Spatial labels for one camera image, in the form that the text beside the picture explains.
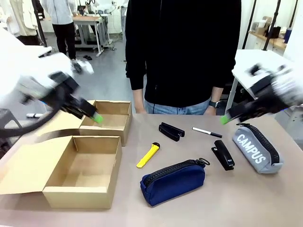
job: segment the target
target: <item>hand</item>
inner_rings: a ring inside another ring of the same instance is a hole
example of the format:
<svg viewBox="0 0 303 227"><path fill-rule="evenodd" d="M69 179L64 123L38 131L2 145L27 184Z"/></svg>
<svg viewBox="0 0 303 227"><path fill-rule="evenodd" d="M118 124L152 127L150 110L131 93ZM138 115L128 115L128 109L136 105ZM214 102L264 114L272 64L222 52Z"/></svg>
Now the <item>hand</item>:
<svg viewBox="0 0 303 227"><path fill-rule="evenodd" d="M209 106L204 115L209 115L209 116L216 116L216 108L214 108L213 106Z"/></svg>
<svg viewBox="0 0 303 227"><path fill-rule="evenodd" d="M143 108L135 108L137 114L147 114L146 110Z"/></svg>

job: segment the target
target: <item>black pants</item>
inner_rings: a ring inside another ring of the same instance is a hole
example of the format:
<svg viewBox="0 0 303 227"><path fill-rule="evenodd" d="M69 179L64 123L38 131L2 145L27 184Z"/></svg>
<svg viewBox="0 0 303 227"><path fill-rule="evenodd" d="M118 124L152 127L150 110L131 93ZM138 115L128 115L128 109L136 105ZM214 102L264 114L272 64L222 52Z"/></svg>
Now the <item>black pants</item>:
<svg viewBox="0 0 303 227"><path fill-rule="evenodd" d="M66 42L69 58L76 59L74 23L72 22L67 25L53 25L53 30L57 37L57 45L59 52L64 53L66 55Z"/></svg>
<svg viewBox="0 0 303 227"><path fill-rule="evenodd" d="M17 39L20 40L24 45L28 45L28 46L40 45L38 35L29 35L29 36L20 35L17 37Z"/></svg>

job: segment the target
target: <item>blue pencil case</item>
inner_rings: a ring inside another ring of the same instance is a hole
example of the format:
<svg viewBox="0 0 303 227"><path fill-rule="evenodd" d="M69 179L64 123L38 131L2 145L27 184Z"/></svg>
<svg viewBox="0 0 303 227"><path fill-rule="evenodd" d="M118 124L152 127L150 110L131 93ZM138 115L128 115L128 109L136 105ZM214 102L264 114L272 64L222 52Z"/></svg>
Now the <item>blue pencil case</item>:
<svg viewBox="0 0 303 227"><path fill-rule="evenodd" d="M201 187L205 165L210 163L203 158L187 160L145 175L140 181L144 198L155 206Z"/></svg>

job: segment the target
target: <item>person in white hoodie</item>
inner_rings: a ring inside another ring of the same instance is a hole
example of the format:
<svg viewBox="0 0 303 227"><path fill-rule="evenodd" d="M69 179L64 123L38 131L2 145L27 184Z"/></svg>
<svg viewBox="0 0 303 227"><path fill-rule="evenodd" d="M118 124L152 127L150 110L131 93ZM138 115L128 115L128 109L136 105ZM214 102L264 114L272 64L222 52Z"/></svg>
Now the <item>person in white hoodie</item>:
<svg viewBox="0 0 303 227"><path fill-rule="evenodd" d="M75 27L71 17L71 12L76 15L74 0L42 0L41 5L51 17L59 52L66 55L66 42L69 58L76 59Z"/></svg>
<svg viewBox="0 0 303 227"><path fill-rule="evenodd" d="M0 21L25 45L39 45L37 19L31 0L0 0Z"/></svg>

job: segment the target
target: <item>stapler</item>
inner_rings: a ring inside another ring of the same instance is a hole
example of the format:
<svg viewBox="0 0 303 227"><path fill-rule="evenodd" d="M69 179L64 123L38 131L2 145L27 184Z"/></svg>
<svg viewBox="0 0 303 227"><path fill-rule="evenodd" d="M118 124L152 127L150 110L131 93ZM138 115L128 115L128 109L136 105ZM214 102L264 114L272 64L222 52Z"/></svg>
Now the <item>stapler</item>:
<svg viewBox="0 0 303 227"><path fill-rule="evenodd" d="M164 122L159 125L159 131L175 142L178 142L180 137L185 136L185 131Z"/></svg>
<svg viewBox="0 0 303 227"><path fill-rule="evenodd" d="M217 140L214 145L216 147L212 148L213 153L216 155L217 159L219 159L221 165L223 168L228 170L233 170L233 167L235 166L235 162L230 155L228 149L224 145L222 140Z"/></svg>

